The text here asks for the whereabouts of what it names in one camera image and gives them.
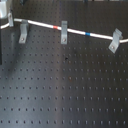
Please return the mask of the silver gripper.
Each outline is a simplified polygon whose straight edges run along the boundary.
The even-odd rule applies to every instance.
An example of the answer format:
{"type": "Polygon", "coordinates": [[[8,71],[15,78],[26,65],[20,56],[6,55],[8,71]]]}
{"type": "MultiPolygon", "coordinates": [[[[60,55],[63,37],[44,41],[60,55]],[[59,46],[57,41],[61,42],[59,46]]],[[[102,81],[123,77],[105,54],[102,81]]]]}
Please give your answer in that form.
{"type": "Polygon", "coordinates": [[[12,0],[0,0],[0,19],[4,19],[8,15],[9,27],[14,26],[14,19],[12,13],[9,13],[12,0]]]}

